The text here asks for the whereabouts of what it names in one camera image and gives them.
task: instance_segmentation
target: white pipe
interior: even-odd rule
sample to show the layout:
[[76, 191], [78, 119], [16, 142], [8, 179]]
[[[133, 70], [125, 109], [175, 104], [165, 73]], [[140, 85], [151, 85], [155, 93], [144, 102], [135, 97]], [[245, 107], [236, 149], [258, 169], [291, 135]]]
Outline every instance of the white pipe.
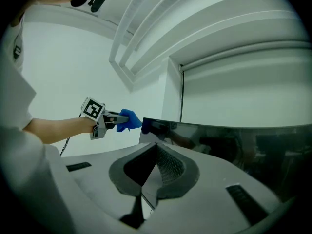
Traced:
[[262, 42], [262, 43], [255, 43], [247, 46], [237, 47], [234, 49], [229, 49], [211, 56], [207, 56], [201, 58], [199, 60], [193, 61], [187, 65], [181, 67], [182, 71], [186, 71], [200, 65], [206, 64], [211, 61], [220, 60], [223, 58], [241, 55], [249, 52], [254, 51], [261, 51], [261, 50], [270, 50], [270, 49], [282, 49], [282, 48], [311, 48], [311, 43], [306, 41], [269, 41], [269, 42]]
[[154, 23], [173, 5], [175, 5], [180, 0], [161, 0], [156, 7], [147, 15], [144, 21], [141, 23], [139, 28], [136, 30], [134, 36], [132, 37], [130, 43], [128, 44], [126, 51], [124, 52], [119, 65], [124, 67], [127, 60], [129, 59], [131, 53], [134, 51], [137, 44], [149, 31], [149, 29], [154, 25]]
[[109, 55], [109, 62], [114, 62], [116, 58], [116, 54], [118, 48], [121, 44], [123, 36], [125, 35], [126, 30], [128, 29], [130, 23], [132, 22], [134, 16], [137, 13], [137, 10], [142, 5], [145, 0], [131, 0], [130, 4], [128, 5], [125, 13], [123, 14], [120, 24], [117, 28], [117, 31], [114, 36], [114, 41], [112, 44], [111, 53]]

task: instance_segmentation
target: black and white square marker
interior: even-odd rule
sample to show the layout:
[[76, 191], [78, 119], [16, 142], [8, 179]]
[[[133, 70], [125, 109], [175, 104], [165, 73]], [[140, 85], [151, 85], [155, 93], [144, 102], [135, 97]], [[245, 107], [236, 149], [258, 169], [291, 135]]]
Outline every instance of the black and white square marker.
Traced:
[[84, 108], [83, 113], [96, 120], [98, 118], [98, 115], [102, 112], [102, 109], [102, 105], [91, 99], [88, 101], [88, 104]]

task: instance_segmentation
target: black slot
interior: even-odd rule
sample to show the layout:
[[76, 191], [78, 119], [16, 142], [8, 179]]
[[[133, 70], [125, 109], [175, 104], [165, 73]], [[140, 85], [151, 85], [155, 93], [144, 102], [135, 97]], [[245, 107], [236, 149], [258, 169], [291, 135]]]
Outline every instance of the black slot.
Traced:
[[226, 190], [251, 225], [260, 222], [268, 215], [240, 185], [229, 186]]
[[83, 163], [79, 163], [79, 164], [75, 164], [75, 165], [69, 165], [69, 166], [66, 166], [66, 167], [67, 167], [67, 170], [69, 172], [72, 172], [72, 171], [80, 170], [80, 169], [83, 169], [83, 168], [86, 168], [86, 167], [89, 167], [89, 166], [91, 166], [90, 163], [83, 162]]

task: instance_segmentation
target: wire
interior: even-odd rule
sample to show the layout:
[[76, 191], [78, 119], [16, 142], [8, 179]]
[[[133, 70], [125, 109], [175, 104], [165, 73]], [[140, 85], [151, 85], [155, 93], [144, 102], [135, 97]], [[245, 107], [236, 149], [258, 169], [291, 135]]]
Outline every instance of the wire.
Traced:
[[63, 149], [62, 149], [62, 151], [60, 152], [60, 155], [61, 155], [61, 156], [62, 156], [62, 154], [64, 153], [64, 151], [65, 151], [65, 149], [66, 149], [66, 147], [67, 147], [67, 144], [68, 144], [68, 142], [69, 142], [69, 139], [70, 139], [70, 137], [66, 140], [65, 145], [63, 146]]

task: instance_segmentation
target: forearm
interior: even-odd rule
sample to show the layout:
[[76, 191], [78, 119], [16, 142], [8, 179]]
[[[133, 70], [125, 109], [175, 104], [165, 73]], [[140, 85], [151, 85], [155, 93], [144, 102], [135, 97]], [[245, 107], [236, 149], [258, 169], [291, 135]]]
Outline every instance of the forearm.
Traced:
[[38, 136], [44, 144], [52, 144], [78, 134], [90, 133], [93, 125], [95, 122], [86, 117], [65, 120], [34, 118], [24, 130]]

